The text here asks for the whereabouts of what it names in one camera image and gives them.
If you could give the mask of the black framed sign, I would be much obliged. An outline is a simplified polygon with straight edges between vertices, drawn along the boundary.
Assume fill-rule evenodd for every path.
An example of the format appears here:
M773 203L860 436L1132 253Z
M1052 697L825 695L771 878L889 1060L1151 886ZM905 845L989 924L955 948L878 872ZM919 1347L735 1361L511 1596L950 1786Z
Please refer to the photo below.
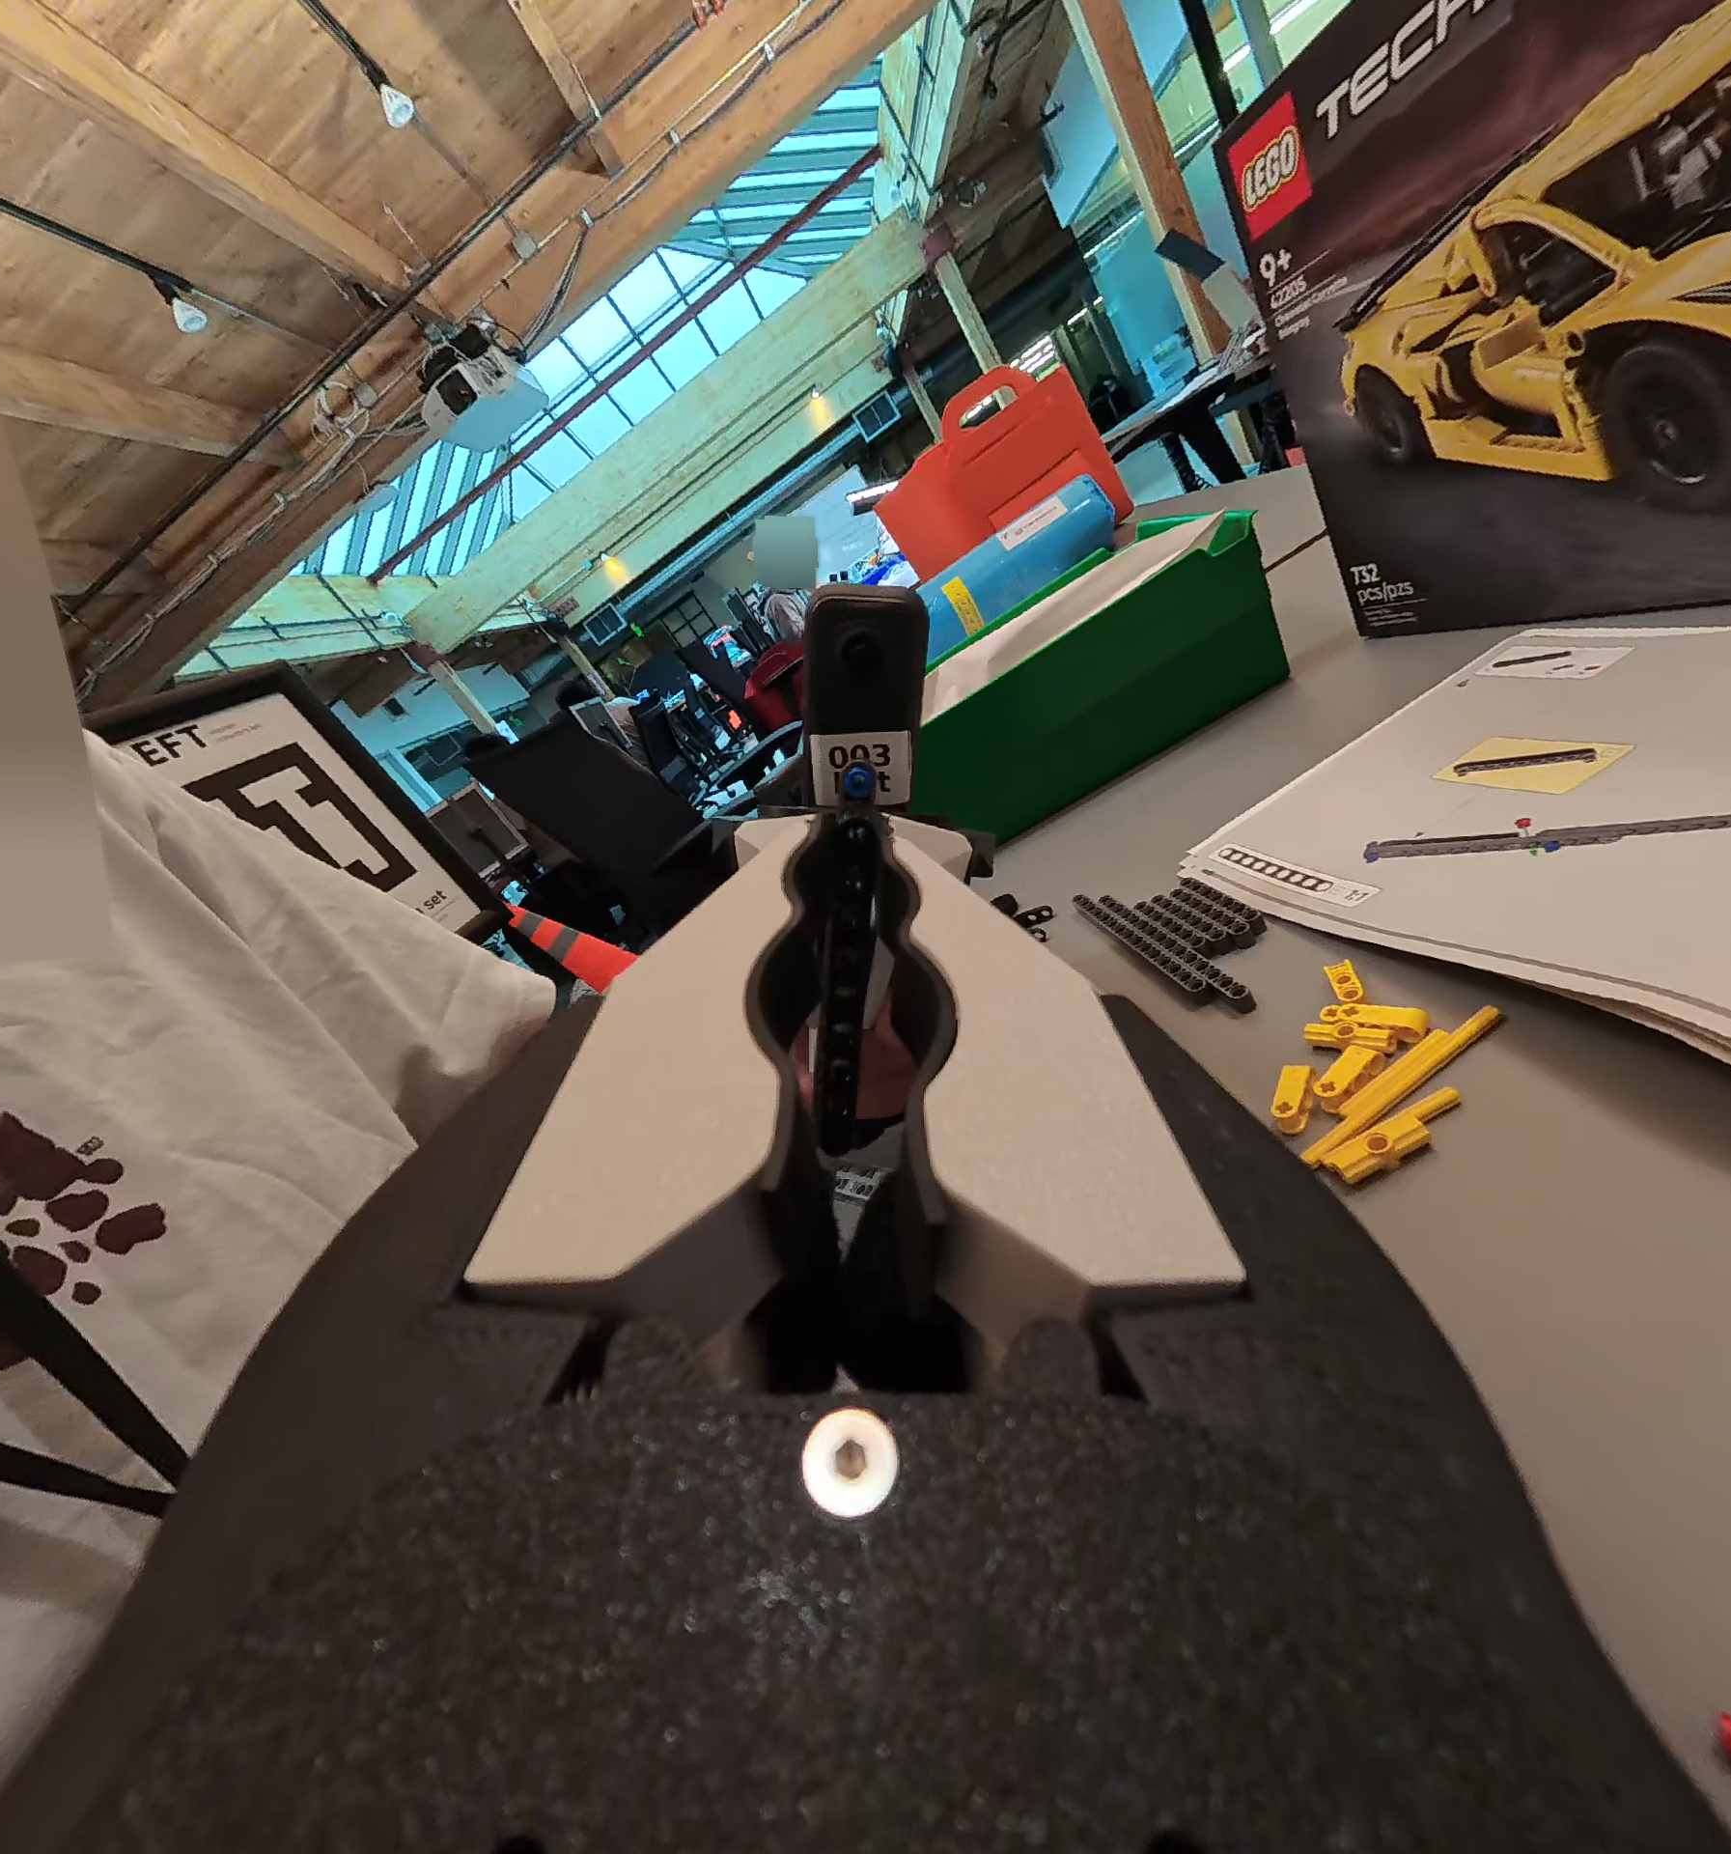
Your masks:
M288 667L228 673L83 720L194 798L463 940L505 929L494 889Z

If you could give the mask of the toy car set box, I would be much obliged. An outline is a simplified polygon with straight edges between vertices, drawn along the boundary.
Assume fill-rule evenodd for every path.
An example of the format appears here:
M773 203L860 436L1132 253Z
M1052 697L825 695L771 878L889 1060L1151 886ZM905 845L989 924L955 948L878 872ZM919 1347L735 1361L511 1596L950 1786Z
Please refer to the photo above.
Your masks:
M1363 636L1731 605L1731 2L1345 4L1217 166Z

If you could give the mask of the green plastic bin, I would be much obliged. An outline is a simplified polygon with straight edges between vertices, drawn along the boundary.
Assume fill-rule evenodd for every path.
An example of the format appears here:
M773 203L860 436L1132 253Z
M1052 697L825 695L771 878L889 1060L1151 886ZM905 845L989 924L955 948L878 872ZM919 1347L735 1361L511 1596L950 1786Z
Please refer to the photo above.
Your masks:
M1247 510L923 725L911 808L1007 843L1289 677Z

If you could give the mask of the black office chair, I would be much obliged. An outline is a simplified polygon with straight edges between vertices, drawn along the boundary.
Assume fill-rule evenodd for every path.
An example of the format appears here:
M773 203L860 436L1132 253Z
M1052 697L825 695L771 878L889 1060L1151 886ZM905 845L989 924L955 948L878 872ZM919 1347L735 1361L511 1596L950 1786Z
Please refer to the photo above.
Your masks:
M466 768L511 811L602 878L639 940L666 936L739 872L735 830L635 759L559 715L523 740L483 735Z

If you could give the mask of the white instruction booklet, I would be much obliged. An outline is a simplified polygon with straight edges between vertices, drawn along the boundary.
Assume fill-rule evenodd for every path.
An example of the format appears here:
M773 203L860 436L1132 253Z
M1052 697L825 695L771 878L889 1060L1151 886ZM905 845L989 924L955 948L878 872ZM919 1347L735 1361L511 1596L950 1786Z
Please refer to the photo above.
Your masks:
M1182 873L1731 1063L1731 625L1497 639Z

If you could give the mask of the white paper liner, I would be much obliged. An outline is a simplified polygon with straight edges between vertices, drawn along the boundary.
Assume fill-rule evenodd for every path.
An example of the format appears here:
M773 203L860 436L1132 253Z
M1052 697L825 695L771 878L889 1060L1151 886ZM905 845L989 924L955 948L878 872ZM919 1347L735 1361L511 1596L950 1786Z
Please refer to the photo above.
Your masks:
M1081 567L1036 601L971 636L929 671L921 720L929 725L1038 655L1129 593L1156 586L1180 561L1203 554L1221 537L1226 512L1149 521L1151 533L1093 567Z

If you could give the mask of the blue plastic roll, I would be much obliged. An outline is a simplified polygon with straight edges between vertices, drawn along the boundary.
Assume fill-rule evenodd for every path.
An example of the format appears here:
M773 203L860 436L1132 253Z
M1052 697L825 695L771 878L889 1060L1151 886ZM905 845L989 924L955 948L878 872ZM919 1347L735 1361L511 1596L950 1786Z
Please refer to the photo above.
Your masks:
M919 590L929 614L926 664L992 631L1075 568L1110 559L1115 508L1093 476L1077 476L975 544Z

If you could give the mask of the pile of yellow toy pieces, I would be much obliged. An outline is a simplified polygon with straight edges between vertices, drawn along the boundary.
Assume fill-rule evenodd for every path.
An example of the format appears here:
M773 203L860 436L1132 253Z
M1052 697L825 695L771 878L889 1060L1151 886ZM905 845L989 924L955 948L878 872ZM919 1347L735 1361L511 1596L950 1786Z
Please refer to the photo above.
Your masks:
M1452 1068L1505 1016L1480 1008L1445 1027L1426 1008L1371 995L1352 962L1325 966L1321 977L1329 1000L1299 1029L1318 1106L1299 1136L1281 1136L1299 1143L1310 1171L1361 1189L1433 1151L1434 1125L1463 1104Z

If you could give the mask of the orange carry case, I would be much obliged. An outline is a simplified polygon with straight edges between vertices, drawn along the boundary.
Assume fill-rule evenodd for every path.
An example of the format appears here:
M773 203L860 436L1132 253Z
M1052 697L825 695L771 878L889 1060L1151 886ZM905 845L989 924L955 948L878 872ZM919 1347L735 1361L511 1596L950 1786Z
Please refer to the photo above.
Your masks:
M1113 521L1134 502L1073 375L1001 365L955 393L942 436L921 451L877 508L921 582L1025 515L1079 476L1110 498Z

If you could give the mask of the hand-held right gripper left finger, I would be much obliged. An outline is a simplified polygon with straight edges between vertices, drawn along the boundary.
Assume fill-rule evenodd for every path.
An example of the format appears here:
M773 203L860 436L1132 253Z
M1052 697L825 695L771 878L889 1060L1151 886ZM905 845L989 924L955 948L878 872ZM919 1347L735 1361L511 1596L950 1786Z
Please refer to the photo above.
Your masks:
M736 1332L762 1378L826 1373L826 1178L795 1048L816 928L756 859L605 994L466 1265L475 1297Z

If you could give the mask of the long black toy beam assembly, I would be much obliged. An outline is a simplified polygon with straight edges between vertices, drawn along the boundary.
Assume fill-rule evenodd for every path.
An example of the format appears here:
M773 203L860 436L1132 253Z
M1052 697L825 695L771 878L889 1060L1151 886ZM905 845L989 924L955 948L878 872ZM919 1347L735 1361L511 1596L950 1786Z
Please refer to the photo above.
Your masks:
M873 821L875 770L865 763L847 767L838 798L826 837L828 868L818 886L825 905L822 987L809 1045L813 1118L820 1151L828 1156L853 1148L867 994L877 960L880 832Z

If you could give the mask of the white ceiling projector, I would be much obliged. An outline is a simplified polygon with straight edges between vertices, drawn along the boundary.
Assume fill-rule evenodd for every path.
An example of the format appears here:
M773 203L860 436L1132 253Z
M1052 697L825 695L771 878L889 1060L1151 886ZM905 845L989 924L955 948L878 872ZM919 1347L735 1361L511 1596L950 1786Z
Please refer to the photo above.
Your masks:
M469 451L494 451L549 408L549 396L523 372L517 351L483 321L436 343L419 362L419 416L436 440Z

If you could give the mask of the orange grey striped object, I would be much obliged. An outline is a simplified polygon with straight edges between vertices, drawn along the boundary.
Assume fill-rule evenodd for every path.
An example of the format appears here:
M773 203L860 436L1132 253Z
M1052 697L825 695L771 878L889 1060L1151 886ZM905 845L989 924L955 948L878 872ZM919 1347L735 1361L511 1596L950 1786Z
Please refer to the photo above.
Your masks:
M575 983L591 994L607 994L631 970L639 955L598 940L547 915L533 915L517 905L505 907L505 925L514 946L551 962Z

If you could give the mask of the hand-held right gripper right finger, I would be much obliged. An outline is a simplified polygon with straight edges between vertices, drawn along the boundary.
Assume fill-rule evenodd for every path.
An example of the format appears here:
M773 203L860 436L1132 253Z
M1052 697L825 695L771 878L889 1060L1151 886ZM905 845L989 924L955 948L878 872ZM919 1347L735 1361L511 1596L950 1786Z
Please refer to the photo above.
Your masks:
M1246 1285L1100 994L917 829L886 847L889 1008L915 1061L895 1232L902 1287L972 1331L1214 1300Z

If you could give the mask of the stack of black toy beams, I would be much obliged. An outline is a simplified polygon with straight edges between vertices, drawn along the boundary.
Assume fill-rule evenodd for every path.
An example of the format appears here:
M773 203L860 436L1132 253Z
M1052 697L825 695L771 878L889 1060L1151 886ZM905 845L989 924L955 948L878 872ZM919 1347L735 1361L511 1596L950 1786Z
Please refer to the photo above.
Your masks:
M1247 985L1219 964L1268 929L1266 917L1246 903L1191 878L1134 905L1111 893L1075 893L1071 901L1091 928L1156 970L1188 1003L1256 1009Z

